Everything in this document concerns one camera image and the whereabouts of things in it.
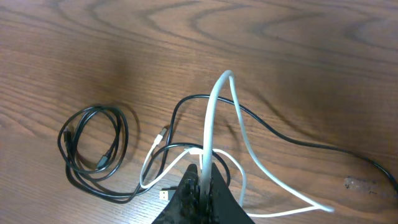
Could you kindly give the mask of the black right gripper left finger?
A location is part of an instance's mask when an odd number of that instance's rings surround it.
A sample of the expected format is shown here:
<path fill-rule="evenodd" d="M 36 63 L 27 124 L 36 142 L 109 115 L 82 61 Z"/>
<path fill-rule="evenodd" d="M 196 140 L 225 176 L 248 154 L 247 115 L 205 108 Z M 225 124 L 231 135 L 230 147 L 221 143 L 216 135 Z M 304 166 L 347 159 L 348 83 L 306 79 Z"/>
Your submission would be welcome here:
<path fill-rule="evenodd" d="M 199 224 L 200 186 L 198 169 L 190 164 L 167 206 L 152 224 Z"/>

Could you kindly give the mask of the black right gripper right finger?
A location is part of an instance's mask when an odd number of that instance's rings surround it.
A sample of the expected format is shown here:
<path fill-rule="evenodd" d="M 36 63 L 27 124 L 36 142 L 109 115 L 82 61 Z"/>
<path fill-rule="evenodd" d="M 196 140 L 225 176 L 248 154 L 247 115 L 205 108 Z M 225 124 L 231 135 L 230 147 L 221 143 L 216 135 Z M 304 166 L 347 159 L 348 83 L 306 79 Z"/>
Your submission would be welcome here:
<path fill-rule="evenodd" d="M 214 224 L 254 224 L 233 197 L 215 163 L 211 167 L 210 221 Z"/>

